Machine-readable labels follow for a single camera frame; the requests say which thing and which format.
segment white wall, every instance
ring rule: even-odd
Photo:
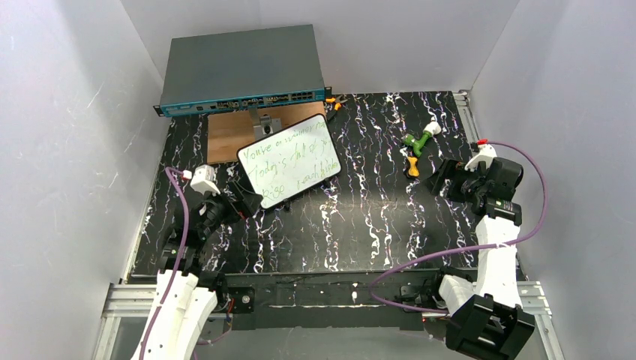
[[[567,359],[636,353],[635,24],[632,0],[521,0],[472,90],[479,135],[522,146],[547,175],[544,229],[520,255]],[[526,230],[541,206],[527,169]]]
[[[0,4],[0,349],[89,359],[168,122],[117,0]]]
[[[356,93],[469,89],[518,0],[121,2],[162,76],[172,38],[313,24],[325,84]]]

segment white connector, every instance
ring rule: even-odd
[[[190,181],[190,187],[197,193],[204,194],[206,191],[212,192],[212,196],[215,197],[221,192],[218,190],[215,184],[215,172],[212,166],[201,165],[194,170],[192,181]]]
[[[437,124],[437,121],[431,121],[428,123],[428,125],[426,125],[424,131],[428,131],[433,135],[437,135],[442,132],[442,127],[440,126],[440,124]]]
[[[468,163],[466,163],[466,167],[464,167],[465,170],[476,169],[480,161],[484,161],[486,163],[486,168],[489,168],[493,163],[493,159],[497,157],[497,152],[492,145],[482,144],[478,147],[479,152],[475,156],[471,157],[470,160],[468,160]]]

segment metal frame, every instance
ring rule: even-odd
[[[457,110],[459,117],[463,125],[463,129],[466,131],[466,137],[468,141],[474,143],[479,140],[477,134],[477,125],[475,124],[475,117],[473,111],[470,110],[470,94],[468,90],[460,90],[453,93],[455,104],[457,104]]]
[[[146,318],[155,298],[156,285],[111,285],[102,313],[100,336],[94,351],[94,360],[110,360],[122,318]],[[541,335],[548,360],[563,360],[557,333],[552,325],[552,311],[541,283],[520,281],[517,283],[523,309],[535,315],[536,328]],[[224,319],[225,313],[211,313],[209,319]],[[443,317],[438,313],[423,313],[422,317]]]

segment whiteboard stand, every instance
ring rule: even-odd
[[[327,121],[312,115],[240,148],[236,157],[261,206],[269,209],[337,175],[341,169]]]
[[[251,107],[250,117],[252,118],[252,126],[254,126],[254,139],[261,140],[273,133],[281,131],[283,125],[279,118],[271,118],[269,115],[258,116],[257,108]]]

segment purple cable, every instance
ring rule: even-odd
[[[143,335],[143,340],[141,342],[141,351],[139,352],[139,360],[143,360],[144,353],[146,352],[146,344],[148,343],[148,339],[150,338],[150,331],[152,330],[152,326],[157,321],[157,317],[159,316],[159,311],[161,311],[161,305],[164,304],[166,298],[168,297],[168,293],[170,292],[170,288],[173,287],[173,281],[175,280],[175,276],[177,274],[177,270],[179,269],[179,263],[181,262],[181,258],[183,257],[183,253],[185,251],[185,239],[188,235],[188,225],[190,223],[190,214],[188,213],[188,203],[185,202],[185,195],[179,187],[179,183],[173,178],[173,173],[177,175],[182,175],[183,172],[174,169],[172,167],[166,167],[165,169],[166,175],[168,175],[168,179],[172,186],[177,190],[177,194],[179,199],[181,199],[181,205],[183,205],[183,234],[181,234],[181,243],[179,244],[179,250],[177,253],[177,260],[175,261],[175,265],[172,267],[172,274],[170,275],[170,279],[168,280],[168,285],[166,286],[166,291],[161,296],[161,300],[159,301],[159,305],[154,310],[152,314],[152,318],[150,318],[150,322],[148,323],[148,328],[145,330],[145,334]]]
[[[528,159],[528,161],[535,168],[536,172],[538,173],[539,180],[541,180],[541,187],[543,188],[543,208],[541,208],[541,217],[538,219],[538,222],[535,225],[535,228],[532,229],[532,231],[529,232],[527,235],[521,236],[520,238],[512,239],[512,240],[507,241],[507,242],[504,243],[506,245],[515,245],[515,244],[518,244],[520,242],[524,242],[527,239],[532,238],[543,227],[543,223],[545,221],[545,214],[546,214],[546,212],[548,210],[548,184],[545,182],[545,176],[543,175],[543,172],[541,171],[541,168],[539,168],[539,165],[525,151],[519,149],[518,147],[516,147],[514,145],[506,144],[504,142],[489,141],[488,143],[491,144],[491,145],[505,146],[506,148],[513,149],[516,152],[518,152],[519,154],[522,154],[526,159]],[[430,253],[428,255],[424,255],[422,257],[419,257],[417,259],[411,260],[411,261],[409,261],[407,263],[404,263],[402,265],[395,266],[394,268],[390,268],[389,270],[383,272],[379,277],[376,278],[376,280],[371,281],[371,283],[369,284],[369,294],[371,295],[372,298],[376,299],[378,302],[382,302],[385,305],[391,305],[391,306],[395,306],[397,308],[403,308],[403,309],[407,309],[407,310],[411,310],[411,311],[421,311],[421,312],[425,312],[425,313],[447,314],[448,311],[446,311],[446,310],[427,309],[425,307],[410,306],[410,305],[400,304],[399,302],[389,301],[389,300],[386,300],[384,298],[380,298],[378,295],[374,294],[374,287],[382,279],[387,278],[389,275],[395,274],[396,272],[400,272],[400,271],[408,268],[409,266],[414,266],[415,264],[423,263],[424,261],[435,259],[437,257],[444,257],[446,255],[463,253],[464,251],[477,251],[477,250],[484,250],[484,249],[494,249],[496,247],[497,247],[497,244],[473,245],[473,246],[468,246],[468,247],[460,247],[458,249],[450,249],[450,250],[438,251],[436,253]]]
[[[216,339],[212,339],[212,340],[200,340],[196,342],[196,345],[212,345],[214,343],[216,343],[217,341],[219,341],[222,338],[225,338],[225,335],[228,335],[230,332],[232,331],[232,327],[230,326],[227,331],[225,331],[223,334],[221,334],[219,337],[217,337]]]

